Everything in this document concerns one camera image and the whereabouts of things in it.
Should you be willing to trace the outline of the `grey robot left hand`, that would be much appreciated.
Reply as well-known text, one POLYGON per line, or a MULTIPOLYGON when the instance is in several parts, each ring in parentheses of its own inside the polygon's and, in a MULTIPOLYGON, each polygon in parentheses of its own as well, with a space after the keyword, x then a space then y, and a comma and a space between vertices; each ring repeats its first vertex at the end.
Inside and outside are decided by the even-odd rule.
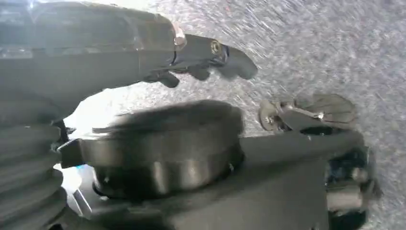
MULTIPOLYGON (((138 82, 177 86, 177 73, 204 80, 215 68, 226 78, 250 79, 257 67, 242 51, 186 34, 176 43, 167 18, 145 11, 87 2, 3 0, 0 3, 0 194, 39 199, 59 193, 50 145, 52 123, 85 98, 138 82)), ((165 111, 136 116, 141 141, 124 149, 124 162, 95 161, 96 190, 109 197, 159 197, 155 173, 176 183, 174 192, 210 184, 239 166, 241 111, 218 101, 181 107, 174 129, 165 111)))

